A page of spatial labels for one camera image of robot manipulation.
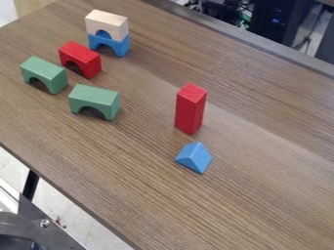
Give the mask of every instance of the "arch block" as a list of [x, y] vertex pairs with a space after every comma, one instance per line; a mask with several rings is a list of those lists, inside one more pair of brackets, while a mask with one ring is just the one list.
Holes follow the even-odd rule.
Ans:
[[65, 70], [51, 62], [32, 56], [21, 64], [21, 74], [26, 83], [36, 78], [43, 82], [51, 94], [59, 93], [68, 85]]
[[92, 11], [85, 17], [88, 34], [97, 35], [99, 30], [107, 32], [114, 41], [123, 41], [128, 35], [128, 18], [116, 14]]
[[79, 113], [83, 107], [93, 107], [100, 111], [106, 120], [113, 120], [119, 109], [119, 93], [99, 87], [76, 84], [68, 96], [69, 107]]
[[66, 43], [59, 48], [59, 53], [62, 65], [75, 63], [88, 79], [102, 70], [101, 56], [78, 43]]
[[115, 41], [112, 39], [103, 38], [101, 36], [88, 34], [89, 47], [91, 50], [97, 50], [100, 45], [109, 46], [117, 57], [122, 58], [129, 50], [129, 36], [126, 36], [123, 41]]

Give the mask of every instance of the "cream block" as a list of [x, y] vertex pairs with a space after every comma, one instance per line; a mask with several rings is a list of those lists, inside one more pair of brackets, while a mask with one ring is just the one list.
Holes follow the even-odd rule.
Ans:
[[123, 41], [128, 35], [128, 18], [116, 14], [92, 11], [85, 18], [87, 33], [92, 35], [103, 35], [107, 32], [112, 40]]

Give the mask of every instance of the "stacked blocks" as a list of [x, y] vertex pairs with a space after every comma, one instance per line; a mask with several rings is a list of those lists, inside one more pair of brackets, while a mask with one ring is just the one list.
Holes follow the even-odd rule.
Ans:
[[78, 43], [66, 43], [59, 48], [59, 53], [62, 65], [75, 63], [86, 78], [92, 78], [102, 70], [101, 56]]
[[212, 161], [212, 156], [201, 142], [185, 145], [175, 161], [189, 169], [204, 174]]
[[119, 109], [118, 92], [103, 88], [76, 84], [68, 98], [73, 113], [92, 107], [101, 112], [106, 120], [113, 120]]
[[188, 83], [177, 96], [175, 127], [192, 135], [202, 125], [206, 90]]
[[34, 56], [21, 64], [21, 73], [27, 83], [31, 83], [34, 79], [43, 82], [51, 94], [59, 93], [68, 85], [62, 67]]
[[115, 14], [92, 11], [85, 18], [89, 47], [109, 46], [117, 57], [124, 57], [129, 50], [128, 18]]

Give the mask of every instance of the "red arch block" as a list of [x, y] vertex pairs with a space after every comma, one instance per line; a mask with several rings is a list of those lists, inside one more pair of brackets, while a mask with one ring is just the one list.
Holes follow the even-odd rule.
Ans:
[[68, 42], [59, 48], [62, 65], [75, 63], [86, 78], [92, 78], [102, 70], [101, 56], [86, 47]]

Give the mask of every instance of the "table leg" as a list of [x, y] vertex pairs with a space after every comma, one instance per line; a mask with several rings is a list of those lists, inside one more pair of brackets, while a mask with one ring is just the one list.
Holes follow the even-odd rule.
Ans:
[[30, 170], [26, 178], [24, 189], [22, 192], [23, 196], [30, 201], [32, 201], [33, 196], [36, 192], [38, 181], [39, 177], [33, 171]]

